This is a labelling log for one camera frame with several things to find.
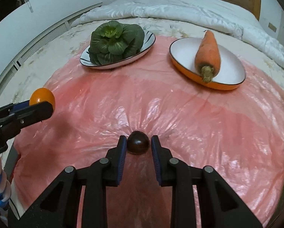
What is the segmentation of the white duvet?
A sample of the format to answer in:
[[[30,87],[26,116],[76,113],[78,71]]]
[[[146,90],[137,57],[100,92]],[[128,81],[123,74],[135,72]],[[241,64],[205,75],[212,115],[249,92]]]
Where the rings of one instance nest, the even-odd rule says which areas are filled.
[[[248,10],[222,0],[116,0],[82,14],[71,26],[129,17],[192,23],[248,43],[284,68],[284,47]]]

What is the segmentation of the pink plastic sheet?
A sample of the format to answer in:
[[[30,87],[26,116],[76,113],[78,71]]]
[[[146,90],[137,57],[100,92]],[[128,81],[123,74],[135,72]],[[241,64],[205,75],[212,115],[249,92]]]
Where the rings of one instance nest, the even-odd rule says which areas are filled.
[[[213,166],[268,224],[284,184],[284,90],[248,62],[239,88],[204,88],[174,68],[171,42],[160,36],[143,58],[115,70],[94,71],[75,56],[51,76],[53,116],[14,142],[14,201],[28,208],[65,167],[91,165],[137,130],[188,165]]]

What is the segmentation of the green leafy vegetable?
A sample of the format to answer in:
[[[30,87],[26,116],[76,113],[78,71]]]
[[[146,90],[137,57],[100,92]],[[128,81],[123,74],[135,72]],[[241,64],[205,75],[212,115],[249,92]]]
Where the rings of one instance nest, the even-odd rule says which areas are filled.
[[[91,34],[88,54],[91,63],[104,66],[122,61],[140,53],[145,38],[137,24],[109,21]]]

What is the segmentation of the orange enamel dish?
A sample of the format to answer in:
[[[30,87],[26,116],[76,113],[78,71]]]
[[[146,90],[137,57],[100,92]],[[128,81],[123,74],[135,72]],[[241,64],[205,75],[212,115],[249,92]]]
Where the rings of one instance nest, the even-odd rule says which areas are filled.
[[[181,38],[173,41],[169,47],[173,65],[184,76],[207,88],[220,91],[238,88],[245,81],[245,68],[237,56],[221,45],[218,46],[221,57],[220,72],[211,82],[203,82],[195,69],[195,56],[201,41],[201,38]]]

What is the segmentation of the white black-rimmed plate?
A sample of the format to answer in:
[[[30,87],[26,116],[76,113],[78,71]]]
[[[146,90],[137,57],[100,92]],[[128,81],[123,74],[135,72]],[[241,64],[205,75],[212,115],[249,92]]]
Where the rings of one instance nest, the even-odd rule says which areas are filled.
[[[131,56],[130,58],[126,58],[122,61],[111,63],[108,65],[96,65],[90,60],[89,53],[88,53],[88,50],[89,50],[89,46],[88,46],[82,52],[80,56],[80,63],[85,67],[89,67],[95,70],[111,70],[114,68],[123,67],[125,65],[131,64],[134,61],[143,57],[148,51],[150,51],[151,47],[155,44],[155,41],[156,41],[155,34],[147,30],[144,30],[144,33],[145,33],[145,37],[144,37],[144,43],[142,45],[141,51],[138,54]]]

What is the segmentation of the dark plum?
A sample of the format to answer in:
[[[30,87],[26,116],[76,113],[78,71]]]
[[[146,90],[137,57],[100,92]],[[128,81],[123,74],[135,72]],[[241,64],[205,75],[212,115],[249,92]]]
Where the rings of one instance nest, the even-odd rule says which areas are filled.
[[[150,147],[149,137],[141,131],[133,131],[127,139],[127,151],[140,155],[148,151]]]

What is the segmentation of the orange carrot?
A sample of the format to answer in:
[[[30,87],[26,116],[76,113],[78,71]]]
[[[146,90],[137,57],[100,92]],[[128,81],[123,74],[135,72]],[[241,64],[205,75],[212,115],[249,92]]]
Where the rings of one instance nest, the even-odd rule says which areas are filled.
[[[218,75],[221,67],[221,56],[215,35],[207,30],[195,56],[195,69],[203,82],[209,83]]]

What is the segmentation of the white radiator cover cabinet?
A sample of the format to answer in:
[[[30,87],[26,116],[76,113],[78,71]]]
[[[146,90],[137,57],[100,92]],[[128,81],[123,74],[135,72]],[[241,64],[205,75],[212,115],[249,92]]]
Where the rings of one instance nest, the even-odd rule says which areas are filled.
[[[34,45],[49,31],[64,24],[66,19],[101,4],[99,1],[82,5],[78,2],[46,2],[32,9],[22,5],[9,14],[0,22],[0,85],[26,47]]]

